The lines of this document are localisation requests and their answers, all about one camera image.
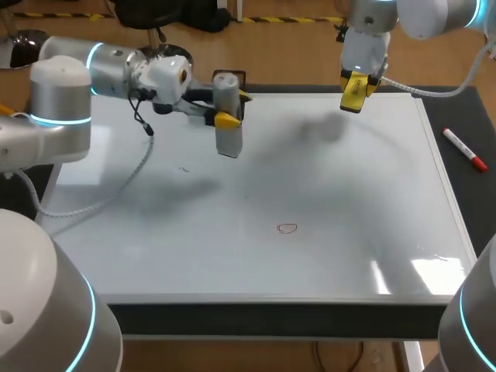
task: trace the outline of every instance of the gray cylinder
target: gray cylinder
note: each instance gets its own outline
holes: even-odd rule
[[[448,305],[439,327],[439,355],[449,372],[496,367],[496,237]]]
[[[94,94],[118,98],[127,98],[136,88],[133,73],[139,64],[146,62],[145,55],[136,49],[53,36],[44,43],[40,59],[56,55],[76,58],[89,69]]]
[[[215,109],[241,120],[238,77],[230,73],[217,74],[212,89]],[[226,129],[215,125],[215,142],[218,153],[237,158],[243,148],[242,126]]]
[[[82,62],[56,56],[33,65],[30,111],[42,124],[83,124],[91,118],[91,78]]]
[[[119,371],[122,337],[107,304],[35,222],[4,210],[0,221],[0,279],[9,280],[0,370]]]
[[[443,33],[468,26],[477,14],[477,0],[448,0],[448,17]]]
[[[349,21],[361,33],[388,33],[398,21],[396,1],[352,0]]]

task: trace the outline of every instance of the white table surface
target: white table surface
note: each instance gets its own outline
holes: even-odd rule
[[[237,160],[213,128],[143,104],[156,145],[139,177],[91,218],[41,223],[109,303],[447,303],[476,257],[422,101],[339,100],[256,95]],[[92,103],[91,152],[62,166],[50,210],[109,195],[145,152],[128,103]]]

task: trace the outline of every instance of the chair base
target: chair base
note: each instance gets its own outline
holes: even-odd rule
[[[183,56],[186,57],[191,67],[193,67],[193,56],[185,49],[173,44],[161,44],[158,49],[151,46],[140,48],[148,60],[154,60],[163,57]]]
[[[44,31],[38,29],[22,29],[15,36],[0,36],[0,70],[34,64],[48,38]]]

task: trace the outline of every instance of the marker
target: marker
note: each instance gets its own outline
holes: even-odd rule
[[[487,165],[484,164],[484,162],[471,149],[469,149],[467,145],[465,145],[465,143],[463,143],[457,136],[455,136],[454,133],[451,132],[451,130],[445,128],[443,129],[443,134],[448,140],[453,143],[453,145],[458,147],[458,149],[462,153],[464,153],[466,157],[469,158],[469,160],[472,162],[474,167],[477,168],[478,171],[480,171],[481,173],[486,173],[487,171],[489,171]]]

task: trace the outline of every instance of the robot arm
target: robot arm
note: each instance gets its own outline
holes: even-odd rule
[[[494,0],[352,0],[350,28],[346,32],[341,55],[341,109],[358,113],[381,80],[406,91],[432,97],[450,97],[460,93],[472,80],[488,43],[480,50],[465,82],[455,91],[435,93],[420,91],[385,78],[388,68],[390,31],[399,21],[414,39],[427,39],[453,29],[470,27],[487,34],[487,24]]]
[[[190,102],[195,91],[212,107]],[[193,81],[184,57],[147,61],[138,50],[52,37],[31,69],[29,119],[0,118],[0,172],[84,158],[90,146],[91,94],[144,97],[170,111],[211,117],[220,154],[238,157],[243,147],[234,75],[220,74],[205,86]]]
[[[3,209],[0,236],[0,370],[119,372],[119,324],[60,247]]]

